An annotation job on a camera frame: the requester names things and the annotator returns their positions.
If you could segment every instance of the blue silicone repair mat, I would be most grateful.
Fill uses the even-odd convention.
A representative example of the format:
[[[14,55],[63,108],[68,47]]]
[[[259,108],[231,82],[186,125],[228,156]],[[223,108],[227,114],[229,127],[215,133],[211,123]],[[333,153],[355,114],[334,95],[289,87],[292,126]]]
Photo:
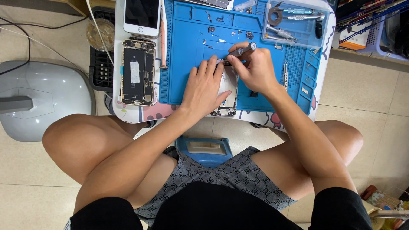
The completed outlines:
[[[235,0],[240,4],[245,0]],[[165,0],[168,23],[168,70],[161,70],[160,103],[179,105],[190,69],[198,67],[202,60],[208,60],[216,54],[225,58],[228,49],[242,41],[256,42],[260,48],[271,52],[277,80],[283,84],[283,64],[288,61],[288,94],[308,115],[317,79],[321,51],[316,54],[300,46],[269,43],[261,40],[265,4],[259,0],[253,7],[252,14],[225,11],[212,7],[186,2]],[[247,39],[251,32],[252,39]],[[239,80],[237,109],[262,112],[274,112],[265,97],[258,94],[250,97],[251,90]]]

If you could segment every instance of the phone screen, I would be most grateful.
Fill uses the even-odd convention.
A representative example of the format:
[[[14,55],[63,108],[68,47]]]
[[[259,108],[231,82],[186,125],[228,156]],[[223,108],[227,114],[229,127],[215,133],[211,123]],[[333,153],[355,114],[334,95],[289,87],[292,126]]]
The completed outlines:
[[[157,29],[159,0],[126,0],[125,23]]]

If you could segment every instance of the gray patterned shorts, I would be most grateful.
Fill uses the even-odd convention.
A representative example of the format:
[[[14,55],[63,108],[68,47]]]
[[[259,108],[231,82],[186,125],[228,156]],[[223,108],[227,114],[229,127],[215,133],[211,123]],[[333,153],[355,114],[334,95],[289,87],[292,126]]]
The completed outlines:
[[[259,151],[248,147],[216,168],[209,169],[171,146],[163,153],[178,160],[176,168],[162,189],[149,202],[134,211],[141,220],[152,226],[163,202],[195,181],[224,185],[253,194],[281,211],[296,201],[284,194],[253,162],[250,156]]]

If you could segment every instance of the thigh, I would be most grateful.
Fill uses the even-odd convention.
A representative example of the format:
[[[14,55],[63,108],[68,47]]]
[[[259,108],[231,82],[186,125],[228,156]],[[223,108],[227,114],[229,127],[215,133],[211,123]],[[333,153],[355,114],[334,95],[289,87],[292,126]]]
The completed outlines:
[[[43,136],[51,159],[68,176],[82,184],[102,161],[133,141],[145,124],[127,124],[114,116],[74,114],[52,124]],[[176,159],[161,154],[128,200],[134,208],[160,190],[176,166]]]
[[[339,121],[316,122],[316,125],[348,165],[363,145],[361,133]],[[296,149],[290,140],[252,155],[252,160],[282,192],[292,199],[299,200],[308,193],[314,192],[310,176],[298,160]]]

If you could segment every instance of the white table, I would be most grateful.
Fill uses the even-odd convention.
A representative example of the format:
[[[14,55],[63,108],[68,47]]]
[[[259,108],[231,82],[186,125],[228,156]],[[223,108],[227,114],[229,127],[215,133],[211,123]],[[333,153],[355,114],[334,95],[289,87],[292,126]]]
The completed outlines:
[[[168,104],[161,104],[158,102],[158,94],[159,94],[159,84],[160,84],[160,61],[156,61],[156,69],[155,69],[155,88],[154,88],[154,105],[152,106],[131,106],[125,105],[121,103],[121,99],[119,97],[120,88],[121,88],[121,73],[120,67],[121,63],[121,56],[122,56],[122,41],[127,39],[131,36],[130,33],[125,32],[123,28],[123,18],[124,18],[124,1],[125,0],[117,0],[116,2],[116,10],[115,10],[115,51],[114,51],[114,88],[113,88],[113,108],[115,114],[119,119],[127,123],[139,123],[144,122],[147,120],[157,120],[157,119],[164,119],[168,117],[170,114],[174,112],[177,108],[175,105],[168,105]],[[315,121],[315,116],[317,114],[317,107],[319,98],[321,96],[322,85],[324,83],[325,71],[328,64],[329,53],[331,50],[331,43],[333,40],[334,29],[335,29],[335,15],[328,5],[328,9],[331,11],[328,20],[328,29],[327,33],[324,35],[325,37],[325,44],[323,47],[323,52],[321,57],[321,61],[319,64],[318,69],[318,76],[317,76],[317,87],[314,91],[314,99],[312,101],[311,111],[309,114],[309,118]],[[153,40],[158,47],[160,47],[160,36]],[[156,57],[160,57],[160,49],[157,48],[156,50]],[[245,111],[245,110],[238,110],[237,114],[233,117],[233,119],[244,120],[248,122],[254,122],[257,124],[263,124],[268,127],[272,127],[275,129],[279,129],[281,131],[285,131],[283,126],[280,122],[276,113],[267,113],[267,112],[256,112],[256,111]]]

